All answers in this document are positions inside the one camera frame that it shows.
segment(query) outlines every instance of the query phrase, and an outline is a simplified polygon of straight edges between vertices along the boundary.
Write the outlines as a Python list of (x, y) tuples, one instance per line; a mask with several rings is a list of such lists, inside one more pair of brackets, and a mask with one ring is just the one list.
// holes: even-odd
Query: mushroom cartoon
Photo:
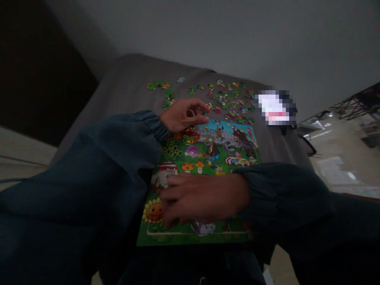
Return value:
[(198, 174), (202, 174), (203, 173), (203, 167), (205, 167), (205, 164), (203, 162), (201, 162), (200, 160), (198, 160), (196, 163), (195, 163), (195, 167), (198, 167)]
[(186, 173), (190, 173), (194, 169), (194, 165), (192, 165), (190, 162), (185, 162), (181, 166), (181, 170), (185, 170)]

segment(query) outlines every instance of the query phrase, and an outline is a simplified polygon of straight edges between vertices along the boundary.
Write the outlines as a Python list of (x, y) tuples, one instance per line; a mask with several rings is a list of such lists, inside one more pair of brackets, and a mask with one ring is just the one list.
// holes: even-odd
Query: tiled floor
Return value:
[(333, 116), (320, 122), (322, 130), (306, 137), (317, 150), (310, 158), (315, 172), (331, 191), (380, 198), (380, 149), (361, 140), (366, 133), (360, 124), (371, 120)]

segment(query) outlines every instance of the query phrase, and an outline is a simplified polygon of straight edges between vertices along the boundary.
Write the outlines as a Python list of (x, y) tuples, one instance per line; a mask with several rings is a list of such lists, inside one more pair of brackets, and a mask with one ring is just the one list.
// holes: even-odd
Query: finger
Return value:
[(190, 125), (201, 125), (201, 124), (208, 124), (209, 118), (206, 116), (203, 116), (201, 113), (198, 113), (195, 117), (188, 117), (185, 120), (185, 124)]
[(179, 223), (181, 225), (183, 225), (183, 224), (191, 224), (191, 223), (194, 223), (194, 222), (195, 222), (194, 218), (188, 218), (188, 217), (186, 217), (186, 218), (180, 218), (179, 219)]
[(178, 176), (180, 176), (180, 177), (190, 177), (190, 176), (194, 176), (194, 175), (192, 175), (192, 174), (190, 174), (190, 173), (186, 173), (186, 172), (180, 172), (180, 173), (178, 174)]
[(170, 205), (163, 214), (163, 222), (165, 228), (171, 228), (176, 220), (185, 215), (182, 209), (181, 201), (175, 202)]
[(189, 105), (188, 109), (192, 109), (194, 107), (200, 107), (202, 108), (206, 113), (210, 112), (210, 108), (207, 107), (207, 105), (199, 98), (190, 98), (189, 99)]
[(198, 106), (195, 106), (192, 110), (194, 111), (195, 115), (198, 115), (200, 113), (200, 110), (199, 110)]
[(186, 175), (183, 175), (182, 173), (183, 172), (179, 173), (178, 175), (170, 175), (167, 178), (167, 187), (170, 188), (170, 187), (182, 185), (183, 183), (185, 183)]
[(161, 200), (178, 200), (187, 193), (187, 188), (183, 186), (175, 186), (162, 190)]

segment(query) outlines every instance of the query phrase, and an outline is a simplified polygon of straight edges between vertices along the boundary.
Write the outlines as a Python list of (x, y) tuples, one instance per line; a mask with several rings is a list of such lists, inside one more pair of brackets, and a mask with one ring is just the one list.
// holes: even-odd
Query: right hand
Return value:
[(166, 228), (176, 220), (209, 224), (237, 215), (249, 204), (249, 184), (241, 174), (221, 176), (180, 173), (167, 178), (161, 201)]
[[(203, 116), (200, 108), (206, 113), (210, 112), (207, 105), (198, 98), (179, 99), (158, 117), (170, 133), (179, 133), (191, 125), (207, 124), (208, 117)], [(195, 117), (191, 117), (188, 110), (193, 110)]]

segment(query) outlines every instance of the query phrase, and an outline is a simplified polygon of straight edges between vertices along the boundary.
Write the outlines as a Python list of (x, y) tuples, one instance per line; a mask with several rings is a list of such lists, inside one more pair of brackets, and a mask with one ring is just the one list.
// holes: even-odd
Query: bed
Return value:
[[(182, 83), (177, 83), (180, 77), (185, 77)], [(223, 82), (241, 82), (247, 89), (258, 91), (267, 86), (258, 82), (236, 78), (216, 73), (212, 70), (186, 66), (141, 54), (125, 55), (118, 59), (109, 69), (101, 81), (99, 87), (79, 114), (74, 124), (64, 137), (52, 164), (56, 163), (68, 150), (79, 130), (91, 122), (101, 118), (120, 113), (134, 113), (144, 109), (150, 109), (156, 114), (163, 111), (166, 101), (165, 95), (160, 89), (150, 91), (147, 84), (153, 81), (172, 83), (171, 90), (175, 93), (175, 99), (198, 97), (205, 103), (207, 98), (207, 85), (216, 86), (218, 80)], [(188, 88), (200, 84), (205, 90), (197, 90), (195, 95), (188, 93)], [(210, 119), (225, 121), (228, 110), (221, 110), (219, 114), (214, 111), (208, 115)], [(276, 126), (268, 126), (261, 117), (261, 112), (256, 109), (250, 114), (255, 122), (253, 130), (263, 162), (289, 162), (312, 169), (312, 165), (306, 152), (302, 149), (302, 143), (297, 134), (288, 128), (286, 135)]]

